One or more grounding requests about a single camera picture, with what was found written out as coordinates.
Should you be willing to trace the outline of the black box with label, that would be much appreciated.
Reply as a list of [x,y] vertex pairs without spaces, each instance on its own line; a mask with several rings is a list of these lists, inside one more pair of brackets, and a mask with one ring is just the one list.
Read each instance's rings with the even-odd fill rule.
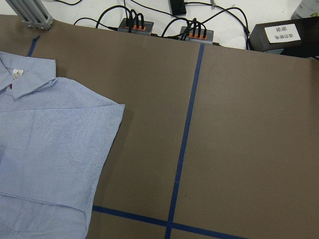
[[249,37],[251,50],[283,49],[304,57],[319,54],[319,18],[308,17],[256,24]]

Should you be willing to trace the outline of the aluminium profile post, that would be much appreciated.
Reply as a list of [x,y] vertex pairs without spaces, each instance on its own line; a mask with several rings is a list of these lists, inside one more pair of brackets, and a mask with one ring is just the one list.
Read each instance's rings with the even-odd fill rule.
[[40,0],[6,0],[28,28],[49,30],[53,17]]

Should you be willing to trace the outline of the light blue striped shirt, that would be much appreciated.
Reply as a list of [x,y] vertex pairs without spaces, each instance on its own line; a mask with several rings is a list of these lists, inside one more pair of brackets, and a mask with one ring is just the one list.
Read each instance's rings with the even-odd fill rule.
[[124,105],[56,64],[0,54],[0,236],[84,239]]

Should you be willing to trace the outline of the grey orange usb hub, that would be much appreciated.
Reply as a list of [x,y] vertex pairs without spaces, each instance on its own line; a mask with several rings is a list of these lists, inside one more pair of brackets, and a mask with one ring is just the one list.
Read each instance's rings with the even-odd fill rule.
[[179,40],[196,42],[200,44],[213,44],[214,31],[207,29],[203,24],[194,22],[183,26],[180,31]]
[[154,23],[146,21],[142,13],[130,10],[127,17],[122,20],[118,31],[151,36]]

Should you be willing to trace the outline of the black power adapter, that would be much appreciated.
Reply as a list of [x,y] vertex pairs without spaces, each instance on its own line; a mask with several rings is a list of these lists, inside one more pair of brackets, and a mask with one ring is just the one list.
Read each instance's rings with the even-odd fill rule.
[[169,0],[170,10],[173,15],[186,15],[186,7],[184,0]]

